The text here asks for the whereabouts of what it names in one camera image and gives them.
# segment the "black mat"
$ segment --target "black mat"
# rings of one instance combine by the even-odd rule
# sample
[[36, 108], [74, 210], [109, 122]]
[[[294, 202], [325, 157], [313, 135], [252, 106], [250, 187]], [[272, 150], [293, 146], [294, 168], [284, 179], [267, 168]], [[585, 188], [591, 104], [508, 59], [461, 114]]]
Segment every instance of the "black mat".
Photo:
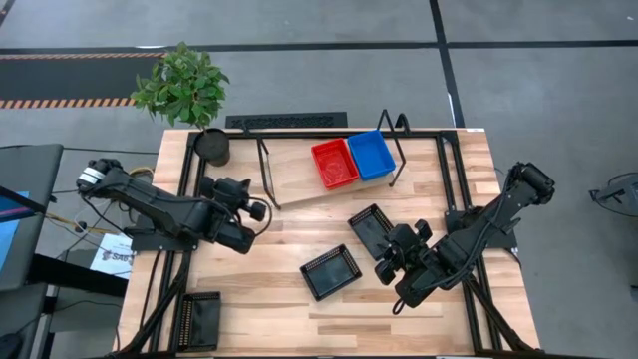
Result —
[[348, 114], [309, 113], [279, 115], [245, 115], [226, 116], [227, 129], [313, 129], [313, 128], [347, 128]]
[[6, 107], [12, 100], [127, 99], [136, 89], [136, 74], [149, 77], [157, 60], [157, 56], [0, 60], [0, 100]]

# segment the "concrete floor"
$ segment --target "concrete floor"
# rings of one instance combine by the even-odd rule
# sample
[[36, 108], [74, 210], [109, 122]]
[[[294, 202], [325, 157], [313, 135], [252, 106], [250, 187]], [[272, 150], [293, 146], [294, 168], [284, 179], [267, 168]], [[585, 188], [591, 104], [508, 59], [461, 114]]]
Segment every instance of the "concrete floor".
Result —
[[[0, 47], [435, 39], [425, 0], [175, 4], [16, 0], [0, 27]], [[631, 0], [440, 0], [440, 5], [449, 41], [638, 38], [638, 5]], [[496, 165], [506, 171], [516, 161], [531, 161], [557, 182], [550, 205], [525, 211], [517, 229], [542, 347], [635, 358], [638, 303], [630, 298], [629, 284], [638, 283], [638, 222], [603, 211], [587, 191], [636, 171], [638, 48], [452, 50], [451, 56], [467, 126], [486, 128]], [[453, 125], [436, 50], [212, 57], [232, 81], [218, 126], [225, 115], [313, 111], [347, 111], [351, 126], [372, 126], [383, 108], [394, 116], [405, 112], [413, 127]], [[133, 108], [3, 110], [0, 124], [0, 145], [136, 151], [156, 151], [163, 129]], [[86, 161], [100, 157], [116, 157], [127, 168], [155, 163], [154, 156], [65, 152], [56, 189], [73, 188]], [[82, 208], [66, 194], [52, 210], [73, 216]], [[73, 240], [47, 225], [38, 251], [57, 255]], [[60, 335], [52, 357], [104, 354], [112, 340], [110, 328]]]

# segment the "orange striped tape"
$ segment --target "orange striped tape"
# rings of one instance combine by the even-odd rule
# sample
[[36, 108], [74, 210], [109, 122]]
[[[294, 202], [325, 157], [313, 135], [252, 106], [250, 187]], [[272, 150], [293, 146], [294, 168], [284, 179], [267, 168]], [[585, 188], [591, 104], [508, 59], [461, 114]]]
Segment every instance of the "orange striped tape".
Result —
[[63, 109], [88, 107], [133, 106], [135, 100], [114, 99], [58, 99], [58, 100], [0, 100], [0, 109]]
[[140, 54], [58, 54], [58, 55], [0, 55], [0, 60], [68, 60], [68, 59], [124, 59], [124, 58], [160, 58], [165, 53]]

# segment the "blue bin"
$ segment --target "blue bin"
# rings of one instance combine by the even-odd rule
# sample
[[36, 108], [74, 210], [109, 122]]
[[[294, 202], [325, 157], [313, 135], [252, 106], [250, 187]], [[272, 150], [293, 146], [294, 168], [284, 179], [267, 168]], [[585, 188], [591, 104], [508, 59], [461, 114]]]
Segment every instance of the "blue bin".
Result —
[[385, 176], [397, 167], [379, 130], [349, 137], [348, 146], [361, 180]]

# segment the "wooden tabletop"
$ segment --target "wooden tabletop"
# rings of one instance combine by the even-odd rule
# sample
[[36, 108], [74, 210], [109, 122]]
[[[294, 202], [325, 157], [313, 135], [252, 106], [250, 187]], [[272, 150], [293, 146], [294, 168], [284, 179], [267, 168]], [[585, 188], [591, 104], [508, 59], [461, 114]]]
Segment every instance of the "wooden tabletop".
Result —
[[[177, 192], [188, 131], [164, 133], [154, 185]], [[466, 174], [474, 205], [485, 205], [499, 194], [487, 138], [483, 131], [459, 130]], [[264, 140], [271, 153], [318, 140]], [[413, 225], [419, 218], [430, 224], [434, 236], [445, 235], [447, 209], [434, 140], [401, 140], [407, 164], [392, 188], [378, 186], [275, 209], [268, 231], [259, 236], [247, 255], [219, 244], [202, 242], [190, 267], [187, 292], [221, 292], [219, 348], [222, 355], [434, 355], [473, 352], [463, 291], [436, 290], [419, 307], [392, 315], [398, 299], [394, 284], [384, 286], [374, 273], [375, 261], [348, 226], [347, 220], [376, 203], [393, 223]], [[398, 155], [388, 142], [393, 156]], [[213, 178], [252, 179], [251, 194], [265, 198], [255, 140], [231, 140], [230, 162], [207, 168]], [[455, 193], [460, 196], [452, 150], [447, 158]], [[192, 162], [195, 178], [198, 159]], [[188, 184], [192, 194], [193, 180]], [[262, 223], [244, 220], [254, 228]], [[329, 249], [346, 244], [363, 277], [321, 302], [315, 302], [299, 267]], [[140, 325], [140, 315], [155, 259], [154, 252], [138, 255], [120, 319], [123, 344]], [[503, 250], [484, 253], [496, 307], [521, 338], [538, 345], [527, 295], [516, 262]], [[151, 309], [160, 286], [163, 255], [153, 283]], [[477, 303], [485, 347], [489, 347], [484, 313]], [[172, 308], [166, 314], [160, 349], [168, 342]]]

